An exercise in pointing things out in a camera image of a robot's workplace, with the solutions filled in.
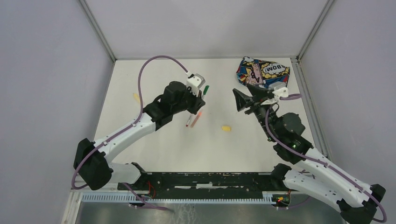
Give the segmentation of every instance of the red wire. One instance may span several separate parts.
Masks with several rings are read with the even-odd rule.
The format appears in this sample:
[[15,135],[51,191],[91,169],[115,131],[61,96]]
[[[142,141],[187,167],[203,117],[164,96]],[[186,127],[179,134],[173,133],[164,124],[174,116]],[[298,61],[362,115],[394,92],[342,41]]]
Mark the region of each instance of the red wire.
[[148,194],[150,194],[150,189],[152,188],[154,190],[154,194],[152,198],[154,198],[156,196],[156,189],[154,188],[153,185],[151,185],[150,181],[148,181],[147,183],[148,183]]

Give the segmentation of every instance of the marker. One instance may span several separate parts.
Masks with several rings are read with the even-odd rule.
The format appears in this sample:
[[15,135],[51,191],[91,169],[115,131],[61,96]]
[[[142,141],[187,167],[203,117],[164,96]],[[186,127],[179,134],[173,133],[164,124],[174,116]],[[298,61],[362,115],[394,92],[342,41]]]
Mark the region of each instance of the marker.
[[[205,98],[205,95],[206,95],[206,93],[208,92],[208,89],[209,89],[209,86],[207,85],[207,86],[205,86],[205,89],[204,89],[204,94],[202,95],[202,99],[204,99]],[[190,114],[190,116],[188,117],[188,120],[187,120],[187,123],[186,123],[186,127],[188,127],[188,125],[190,125],[190,122],[191,122],[191,119],[192,119],[192,117],[194,116],[194,114]]]
[[201,117],[202,112],[199,112],[199,114],[197,115],[197,117],[194,119],[194,121],[191,124],[191,128],[194,127],[195,123],[197,122],[198,118]]

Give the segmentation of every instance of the orange marker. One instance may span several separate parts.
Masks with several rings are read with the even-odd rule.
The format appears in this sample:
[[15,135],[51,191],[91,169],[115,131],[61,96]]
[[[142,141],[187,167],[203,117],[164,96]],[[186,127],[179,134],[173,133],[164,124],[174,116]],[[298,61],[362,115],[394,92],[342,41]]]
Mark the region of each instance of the orange marker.
[[195,123],[197,122],[198,118],[201,117],[202,112],[199,112],[199,114],[197,115],[197,117],[194,119],[194,121],[191,124],[191,128],[194,127]]

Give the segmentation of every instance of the yellow chip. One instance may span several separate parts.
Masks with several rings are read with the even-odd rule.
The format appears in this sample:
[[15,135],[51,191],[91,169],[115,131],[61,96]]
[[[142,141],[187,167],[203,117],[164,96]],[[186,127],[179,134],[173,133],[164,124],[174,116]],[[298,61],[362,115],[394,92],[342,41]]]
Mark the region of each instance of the yellow chip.
[[137,95],[136,93],[134,93],[134,98],[136,99],[136,101],[137,101],[138,103],[140,103],[139,95]]
[[225,132],[230,132],[231,131],[231,127],[230,126],[222,126],[221,129]]

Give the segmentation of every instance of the metal floor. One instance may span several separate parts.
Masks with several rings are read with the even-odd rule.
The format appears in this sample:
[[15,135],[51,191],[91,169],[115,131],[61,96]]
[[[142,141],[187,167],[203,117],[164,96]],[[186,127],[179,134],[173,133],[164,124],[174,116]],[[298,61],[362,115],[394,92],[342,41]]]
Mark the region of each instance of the metal floor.
[[[292,196],[292,204],[306,198]],[[82,203],[77,224],[342,224],[339,213],[315,199],[277,211],[257,204],[159,204],[173,211],[134,209],[125,203]]]

